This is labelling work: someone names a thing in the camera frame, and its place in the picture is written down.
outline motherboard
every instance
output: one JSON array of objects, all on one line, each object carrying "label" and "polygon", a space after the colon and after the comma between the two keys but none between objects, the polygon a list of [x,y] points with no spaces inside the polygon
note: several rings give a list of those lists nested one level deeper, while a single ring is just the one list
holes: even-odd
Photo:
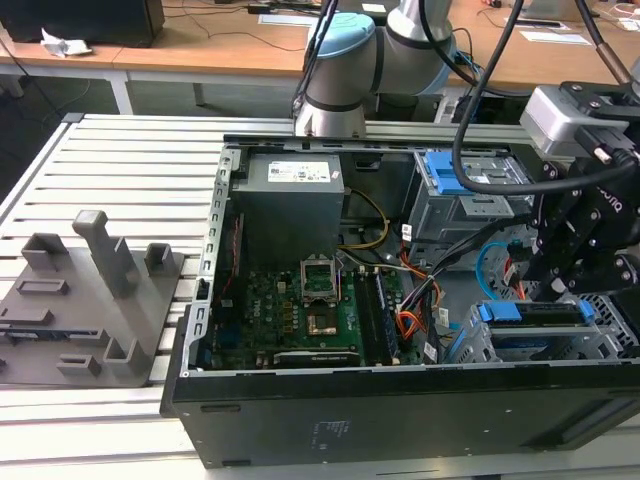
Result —
[{"label": "motherboard", "polygon": [[[300,271],[249,272],[241,314],[224,315],[224,305],[213,312],[207,363],[245,370],[417,361],[397,342],[394,310],[404,295],[399,275],[334,271],[333,260],[318,262],[303,262]],[[222,321],[216,322],[216,312]]]}]

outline metal workbench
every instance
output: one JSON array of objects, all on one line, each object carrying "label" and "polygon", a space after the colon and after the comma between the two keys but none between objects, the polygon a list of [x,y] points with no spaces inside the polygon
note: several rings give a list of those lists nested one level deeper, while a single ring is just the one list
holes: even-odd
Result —
[{"label": "metal workbench", "polygon": [[[371,123],[370,135],[452,138],[446,125]],[[205,471],[179,421],[158,414],[178,317],[194,288],[224,133],[286,134],[288,120],[87,115],[63,123],[0,206],[0,298],[21,272],[33,232],[82,245],[81,208],[100,208],[131,248],[155,240],[187,255],[151,373],[124,390],[0,386],[0,478],[374,479],[506,474],[509,479],[640,478],[640,417],[575,452]],[[469,137],[525,138],[517,127],[476,127]]]}]

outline gray plastic holder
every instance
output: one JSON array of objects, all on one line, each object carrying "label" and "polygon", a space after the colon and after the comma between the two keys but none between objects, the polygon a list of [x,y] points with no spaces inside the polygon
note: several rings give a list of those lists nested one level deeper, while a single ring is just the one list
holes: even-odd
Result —
[{"label": "gray plastic holder", "polygon": [[0,383],[138,387],[146,383],[184,256],[130,251],[102,211],[73,222],[88,248],[36,233],[27,267],[0,303]]}]

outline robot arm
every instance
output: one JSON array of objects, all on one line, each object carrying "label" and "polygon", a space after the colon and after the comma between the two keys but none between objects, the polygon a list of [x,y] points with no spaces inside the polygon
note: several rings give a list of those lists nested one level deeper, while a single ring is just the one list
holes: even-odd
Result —
[{"label": "robot arm", "polygon": [[632,84],[539,87],[521,123],[545,153],[576,157],[569,168],[544,162],[540,180],[635,165],[628,175],[598,186],[535,197],[532,224],[538,236],[524,275],[539,282],[533,299],[554,300],[565,289],[591,293],[637,286],[640,99]]},{"label": "robot arm", "polygon": [[[453,55],[451,0],[419,1],[434,38]],[[365,15],[335,15],[295,118],[296,135],[364,137],[368,93],[420,95],[444,86],[449,70],[421,27],[419,1],[402,0],[385,27],[374,27]]]}]

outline blue clip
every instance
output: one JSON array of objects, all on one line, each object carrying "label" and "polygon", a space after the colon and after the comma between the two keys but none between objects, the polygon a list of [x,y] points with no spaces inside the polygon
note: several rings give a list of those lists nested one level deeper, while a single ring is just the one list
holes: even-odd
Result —
[{"label": "blue clip", "polygon": [[483,322],[520,322],[522,315],[514,302],[487,302],[478,307]]},{"label": "blue clip", "polygon": [[427,152],[424,156],[425,166],[436,182],[436,189],[441,195],[473,195],[458,182],[453,172],[451,152]]},{"label": "blue clip", "polygon": [[584,323],[587,325],[592,324],[596,320],[596,311],[593,309],[591,304],[586,300],[580,300],[578,302],[578,308],[580,312],[582,312],[582,316],[584,317]]}]

